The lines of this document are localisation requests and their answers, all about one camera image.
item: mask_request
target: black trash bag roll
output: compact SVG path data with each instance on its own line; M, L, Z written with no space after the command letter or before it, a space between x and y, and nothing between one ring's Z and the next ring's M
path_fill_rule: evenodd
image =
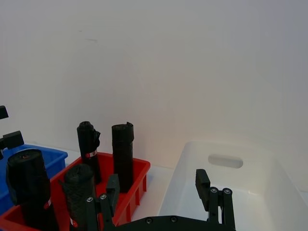
M95 183L102 181L100 164L97 157L97 147L100 146L100 133L89 121L84 121L77 128L78 142L82 162L91 166L95 175Z
M64 176L64 183L60 181L65 194L66 205L70 215L70 231L86 231L86 199L94 197L94 173L90 166L80 164L73 166Z
M27 226L42 231L59 230L41 150L25 149L9 157L6 183L13 203L21 207Z
M127 193L133 184L133 140L131 123L112 126L114 173L118 174L121 193Z

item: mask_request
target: red plastic bin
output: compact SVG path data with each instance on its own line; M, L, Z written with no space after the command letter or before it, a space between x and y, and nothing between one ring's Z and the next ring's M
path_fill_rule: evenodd
M113 174L113 158L111 154L98 153L101 167L102 182L96 186L96 194L105 192L108 177ZM64 175L72 166L80 164L81 158L63 169L51 179L51 201L54 205L60 231L69 231L69 214L67 212L64 193L58 180L64 179ZM150 163L144 160L133 159L134 183L127 193L120 193L116 206L113 223L122 225L131 221L131 216L140 199L146 191L146 174L150 169ZM0 217L0 230L3 231L37 231L25 225L20 206L14 206Z

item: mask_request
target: red label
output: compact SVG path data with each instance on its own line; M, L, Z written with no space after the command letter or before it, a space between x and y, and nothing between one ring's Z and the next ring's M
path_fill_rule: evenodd
M91 157L95 156L96 154L97 154L97 150L95 150L92 153L86 153L86 158L91 158Z
M44 204L44 209L48 209L51 205L51 199L49 198L49 200Z
M70 220L71 220L72 226L73 226L74 228L78 228L77 222L75 222L75 221L74 221L73 219L71 219L71 218L70 218Z

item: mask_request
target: bolt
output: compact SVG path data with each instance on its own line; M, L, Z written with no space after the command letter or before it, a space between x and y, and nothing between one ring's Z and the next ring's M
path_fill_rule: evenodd
M107 196L106 196L106 194L102 194L102 195L100 196L100 198L103 200L103 199L106 199Z
M176 217L171 217L170 220L171 220L171 222L173 222L173 223L175 223L175 222L178 221L178 219L177 219Z
M146 222L147 224L151 224L151 223L153 222L153 219L152 219L152 218L147 218L147 219L145 220L145 222Z
M225 189L223 192L224 192L225 194L230 194L230 193L231 193L231 190L230 190L230 189Z

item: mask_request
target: black mount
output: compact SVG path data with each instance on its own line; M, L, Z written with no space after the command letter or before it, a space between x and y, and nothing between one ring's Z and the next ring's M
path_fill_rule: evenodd
M98 214L103 214L103 231L235 231L232 190L222 191L211 187L211 182L204 169L196 171L196 188L200 199L208 212L207 221L178 216L148 217L124 225L115 226L112 217L115 214L119 198L119 180L117 174L111 175L106 193L99 198L87 199L88 231L99 231ZM218 219L218 207L221 208L221 221Z
M0 119L8 118L9 115L5 106L0 106ZM20 131L12 132L0 138L0 160L3 159L3 149L15 148L24 144L24 139Z

